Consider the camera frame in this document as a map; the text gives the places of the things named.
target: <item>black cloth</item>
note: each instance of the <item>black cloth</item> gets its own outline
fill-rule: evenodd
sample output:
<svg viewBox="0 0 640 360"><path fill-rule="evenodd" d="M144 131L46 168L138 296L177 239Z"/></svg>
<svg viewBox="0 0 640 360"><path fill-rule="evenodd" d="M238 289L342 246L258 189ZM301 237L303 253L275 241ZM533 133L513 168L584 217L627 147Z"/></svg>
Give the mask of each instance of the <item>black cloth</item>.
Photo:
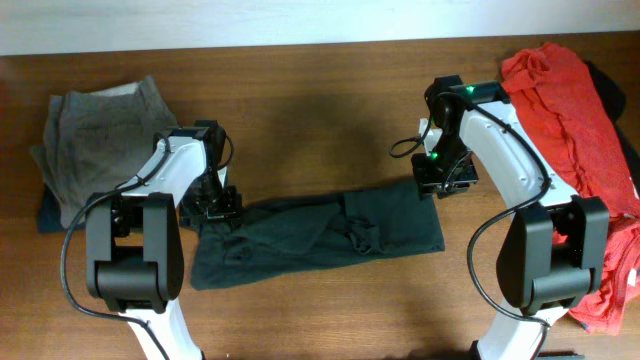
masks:
<svg viewBox="0 0 640 360"><path fill-rule="evenodd" d="M41 234L66 231L60 223L60 205L47 185L44 186L42 202L36 217L36 226ZM84 223L78 224L77 229L84 229Z"/></svg>
<svg viewBox="0 0 640 360"><path fill-rule="evenodd" d="M627 104L627 95L607 74L603 73L591 61L585 61L589 68L591 81L602 101L602 107L614 123L618 121Z"/></svg>
<svg viewBox="0 0 640 360"><path fill-rule="evenodd" d="M229 288L285 273L444 251L431 197L413 180L373 190L272 201L241 225L206 223L191 269L198 289Z"/></svg>

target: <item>wood grain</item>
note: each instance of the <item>wood grain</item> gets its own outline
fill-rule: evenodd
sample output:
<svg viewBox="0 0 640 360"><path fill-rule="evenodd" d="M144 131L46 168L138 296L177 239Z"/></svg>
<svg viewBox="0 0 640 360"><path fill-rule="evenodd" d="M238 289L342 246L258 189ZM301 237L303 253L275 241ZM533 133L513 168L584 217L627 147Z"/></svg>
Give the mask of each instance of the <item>wood grain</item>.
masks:
<svg viewBox="0 0 640 360"><path fill-rule="evenodd" d="M375 185L411 173L388 157L427 114L434 77L495 79L517 50L554 41L608 73L628 95L619 124L640 147L640 33L442 39L320 46L197 49L0 58L11 89L0 129L0 353L3 359L141 359L123 324L87 318L66 303L58 274L62 234L35 229L42 180L28 148L39 144L50 94L92 91L154 76L184 125L217 119L233 137L231 181L247 203ZM465 264L473 231L504 208L488 175L436 202L446 239L439 254L287 275L224 291L180 295L209 359L399 359L465 351L494 312ZM481 280L499 291L494 263L507 224L487 231L476 255ZM187 266L197 244L182 231ZM84 285L84 233L71 246L72 290L103 309ZM587 335L570 318L546 349L590 359L640 358L640 304L617 337Z"/></svg>

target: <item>folded cloth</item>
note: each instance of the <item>folded cloth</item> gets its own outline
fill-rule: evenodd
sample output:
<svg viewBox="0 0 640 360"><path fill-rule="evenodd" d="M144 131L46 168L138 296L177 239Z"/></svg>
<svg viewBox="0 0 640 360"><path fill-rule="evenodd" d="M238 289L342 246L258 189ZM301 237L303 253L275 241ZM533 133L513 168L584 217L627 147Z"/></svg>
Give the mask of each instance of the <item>folded cloth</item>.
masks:
<svg viewBox="0 0 640 360"><path fill-rule="evenodd" d="M64 228L60 224L60 205L55 195L47 185L44 186L40 209L36 216L36 227L41 234L63 232ZM76 229L84 229L84 223L78 224Z"/></svg>
<svg viewBox="0 0 640 360"><path fill-rule="evenodd" d="M239 227L205 223L196 230L191 284L198 290L444 250L433 200L420 201L413 180L272 201L246 210Z"/></svg>
<svg viewBox="0 0 640 360"><path fill-rule="evenodd" d="M587 66L556 44L502 63L504 89L518 118L556 173L610 213L602 285L569 311L587 330L617 334L625 304L640 294L640 200Z"/></svg>
<svg viewBox="0 0 640 360"><path fill-rule="evenodd" d="M177 126L176 119L151 77L91 94L52 96L44 145L31 155L60 206L61 226L69 226L91 194L135 175L151 157L154 133L169 126Z"/></svg>

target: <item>gray cloth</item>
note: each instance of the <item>gray cloth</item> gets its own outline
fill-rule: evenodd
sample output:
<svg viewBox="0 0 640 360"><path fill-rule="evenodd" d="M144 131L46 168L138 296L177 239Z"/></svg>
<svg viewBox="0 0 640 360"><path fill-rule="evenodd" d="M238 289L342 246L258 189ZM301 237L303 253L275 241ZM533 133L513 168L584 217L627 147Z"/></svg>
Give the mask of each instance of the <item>gray cloth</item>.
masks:
<svg viewBox="0 0 640 360"><path fill-rule="evenodd" d="M67 228L95 192L131 179L149 160L153 135L177 126L153 78L91 94L52 96L43 146L31 149Z"/></svg>

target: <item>black cable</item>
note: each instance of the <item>black cable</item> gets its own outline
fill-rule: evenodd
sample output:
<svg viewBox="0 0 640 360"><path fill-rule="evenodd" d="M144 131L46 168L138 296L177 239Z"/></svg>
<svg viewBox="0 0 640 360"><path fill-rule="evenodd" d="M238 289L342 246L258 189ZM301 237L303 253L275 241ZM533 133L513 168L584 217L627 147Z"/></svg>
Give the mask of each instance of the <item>black cable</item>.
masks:
<svg viewBox="0 0 640 360"><path fill-rule="evenodd" d="M469 156L471 156L471 154L473 154L473 152L467 151L467 153L464 154L464 156L462 156L460 159L458 159L458 161L456 161L456 164L451 169L449 169L449 173L447 174L447 177L444 179L444 181L441 184L443 191L448 191L448 189L451 188L454 181L454 179L451 179L451 175L453 175L458 165L460 165L463 161L468 159Z"/></svg>
<svg viewBox="0 0 640 360"><path fill-rule="evenodd" d="M420 145L422 145L422 143L424 142L424 139L427 138L427 134L429 133L429 129L431 129L431 122L432 122L431 118L429 118L429 122L427 123L427 128L424 129L424 132L422 133L421 136L413 136L413 137L402 139L402 140L399 140L399 141L396 141L395 143L393 143L393 145L391 145L391 147L389 148L389 156L391 156L392 158L395 158L395 159L399 159L399 158L405 157L405 156L411 154L412 152L416 151L416 149L419 148ZM396 146L398 146L400 144L407 143L407 142L415 142L415 145L413 145L413 147L411 147L411 149L409 149L409 150L407 150L407 151L405 151L403 153L400 153L400 154L394 154L393 153L393 149L395 149Z"/></svg>
<svg viewBox="0 0 640 360"><path fill-rule="evenodd" d="M156 345L156 347L158 348L158 350L160 351L160 353L162 354L162 357L164 357L165 360L169 360L169 355L167 355L167 352L164 350L164 348L162 347L162 344L160 344L160 341L158 341L158 338L155 336L155 334L153 333L153 331L151 330L151 328L149 327L149 324L140 320L140 319L136 319L136 318L132 318L132 317L128 317L128 316L121 316L121 315L114 315L114 314L108 314L108 313L102 313L102 312L98 312L98 311L94 311L88 308L85 308L84 306L80 305L76 299L73 297L73 295L71 294L71 290L69 289L69 283L67 282L67 250L69 248L69 243L71 242L71 236L73 235L73 232L75 231L75 228L78 226L78 223L80 223L80 221L82 220L82 218L91 210L93 209L96 205L114 197L114 196L118 196L124 192L127 191L131 191L134 190L142 185L144 185L147 181L149 181L159 170L160 168L162 168L162 166L164 165L164 163L167 161L167 158L169 157L169 154L171 153L171 145L169 143L169 139L167 138L166 135L164 134L156 134L158 136L160 136L163 140L164 140L164 146L165 146L165 151L164 154L162 155L162 158L160 159L160 162L158 162L158 164L153 168L153 170L151 170L151 172L149 174L147 174L144 178L140 178L138 177L138 181L135 184L129 185L129 186L125 186L123 188L119 188L116 190L111 190L109 192L106 192L100 196L98 196L97 198L93 199L91 202L89 202L88 204L86 204L84 207L82 207L82 209L80 209L80 211L78 211L78 213L76 214L76 216L73 218L73 221L71 221L71 225L69 226L69 230L67 230L67 235L64 238L64 243L62 245L62 253L60 254L60 278L62 280L62 289L64 290L64 293L67 297L67 300L69 300L69 303L71 303L71 306L80 311L83 314L89 315L89 316L93 316L93 317L97 317L100 319L108 319L108 320L116 320L116 321L123 321L123 322L130 322L130 323L134 323L139 325L140 327L142 327L147 334L149 335L149 337L151 338L151 340L153 341L153 343Z"/></svg>
<svg viewBox="0 0 640 360"><path fill-rule="evenodd" d="M229 165L229 163L231 163L231 159L233 159L233 153L235 151L233 147L233 141L231 141L231 138L229 137L229 135L225 135L225 136L227 141L229 142L229 157L227 158L227 161L225 161L222 165L218 165L218 168L216 170L224 169Z"/></svg>
<svg viewBox="0 0 640 360"><path fill-rule="evenodd" d="M542 199L545 196L545 194L547 193L547 191L549 190L549 187L551 186L551 178L549 177L549 173L547 172L546 167L542 163L542 160L540 160L540 157L538 156L538 154L533 150L533 148L529 145L529 143L527 143L527 141L524 140L524 138L522 136L520 136L520 134L518 134L515 130L513 130L511 128L511 125L509 125L509 124L503 122L502 120L498 119L496 116L494 116L490 112L484 110L480 106L478 106L476 104L473 104L472 102L470 102L467 98L463 97L462 95L459 95L459 94L456 94L456 93L445 92L445 93L438 94L438 96L452 97L452 98L461 100L465 104L467 109L478 111L480 114L484 115L489 120L491 120L492 122L494 122L495 124L500 126L503 129L503 131L506 131L507 133L509 133L511 136L513 136L520 143L520 145L522 145L522 147L529 154L529 156L533 159L533 161L536 163L536 165L540 169L540 172L542 173L542 178L543 178L542 186L540 188L540 192L537 195L535 195L531 199L526 200L526 201L524 201L524 202L522 202L522 203L520 203L520 204L518 204L516 206L513 206L513 207L511 207L511 208L499 213L498 215L492 217L491 219L487 220L484 224L482 224L475 231L475 233L473 234L473 236L469 240L469 245L467 247L467 266L469 268L469 274L471 275L471 280L473 281L473 285L476 287L476 289L480 293L480 296L482 296L482 298L489 305L491 305L491 307L493 307L497 312L501 313L502 315L504 315L506 317L509 317L511 319L514 319L514 320L519 320L519 321L535 322L535 323L539 323L541 325L541 327L542 327L541 341L538 344L538 346L536 347L536 350L534 351L534 354L533 354L533 357L532 357L532 358L535 358L535 357L538 356L540 350L542 349L542 346L544 345L544 342L545 342L545 340L547 338L547 333L548 333L549 328L551 327L551 325L547 321L545 321L543 319L538 319L538 318L535 318L535 317L522 316L522 315L518 315L518 314L512 313L511 311L503 308L498 303L496 303L493 299L491 299L489 294L487 294L487 292L484 290L484 288L480 284L480 281L478 280L478 275L476 274L475 268L473 266L473 249L474 249L474 247L476 245L476 242L478 241L478 238L480 237L480 235L482 235L482 233L485 230L487 230L491 225L493 225L493 224L497 223L498 221L504 219L505 217L515 213L516 210L525 208L525 207L530 206L532 204L535 204L540 199Z"/></svg>

